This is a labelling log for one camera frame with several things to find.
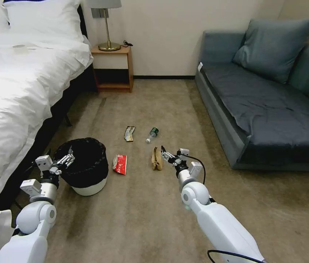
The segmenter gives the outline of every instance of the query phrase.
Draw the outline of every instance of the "white duvet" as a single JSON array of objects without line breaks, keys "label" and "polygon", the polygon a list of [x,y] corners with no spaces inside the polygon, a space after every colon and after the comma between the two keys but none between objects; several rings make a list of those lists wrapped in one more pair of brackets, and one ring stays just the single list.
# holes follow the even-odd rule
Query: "white duvet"
[{"label": "white duvet", "polygon": [[0,192],[51,117],[50,107],[91,62],[84,43],[0,34]]}]

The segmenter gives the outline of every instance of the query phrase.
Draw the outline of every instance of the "gray sofa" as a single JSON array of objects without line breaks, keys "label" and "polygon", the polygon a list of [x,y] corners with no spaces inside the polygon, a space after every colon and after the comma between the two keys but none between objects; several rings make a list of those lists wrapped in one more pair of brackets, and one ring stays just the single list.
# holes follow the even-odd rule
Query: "gray sofa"
[{"label": "gray sofa", "polygon": [[309,171],[309,46],[280,84],[232,62],[243,42],[205,31],[195,78],[230,166]]}]

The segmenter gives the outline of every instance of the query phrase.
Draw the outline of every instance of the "robotic hand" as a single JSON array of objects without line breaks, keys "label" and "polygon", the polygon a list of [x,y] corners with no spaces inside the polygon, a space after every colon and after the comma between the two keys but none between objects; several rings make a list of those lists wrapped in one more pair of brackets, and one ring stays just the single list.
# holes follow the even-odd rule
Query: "robotic hand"
[{"label": "robotic hand", "polygon": [[216,250],[227,263],[266,262],[252,235],[223,205],[214,201],[204,184],[197,181],[202,164],[186,161],[189,150],[180,149],[177,155],[165,151],[162,146],[162,157],[176,169],[182,201],[197,216],[198,224]]},{"label": "robotic hand", "polygon": [[0,250],[0,263],[43,263],[47,253],[47,235],[56,221],[53,203],[59,186],[59,175],[74,161],[73,151],[53,162],[49,155],[35,162],[42,172],[41,181],[25,180],[20,188],[29,194],[30,204],[22,209],[16,219],[17,235]]}]

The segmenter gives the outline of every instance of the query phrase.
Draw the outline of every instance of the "baseboard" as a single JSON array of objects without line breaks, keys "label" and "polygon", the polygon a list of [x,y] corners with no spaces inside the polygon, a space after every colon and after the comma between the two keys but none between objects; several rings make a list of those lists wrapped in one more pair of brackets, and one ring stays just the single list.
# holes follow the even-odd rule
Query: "baseboard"
[{"label": "baseboard", "polygon": [[194,79],[195,76],[144,76],[134,75],[134,79]]}]

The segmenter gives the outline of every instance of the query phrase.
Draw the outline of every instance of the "trash can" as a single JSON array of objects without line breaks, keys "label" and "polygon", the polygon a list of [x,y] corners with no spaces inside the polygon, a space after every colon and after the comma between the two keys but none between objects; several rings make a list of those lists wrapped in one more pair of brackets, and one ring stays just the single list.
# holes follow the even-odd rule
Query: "trash can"
[{"label": "trash can", "polygon": [[107,182],[106,147],[94,138],[75,139],[62,144],[55,152],[54,160],[67,155],[70,147],[75,160],[61,177],[80,195],[98,193]]}]

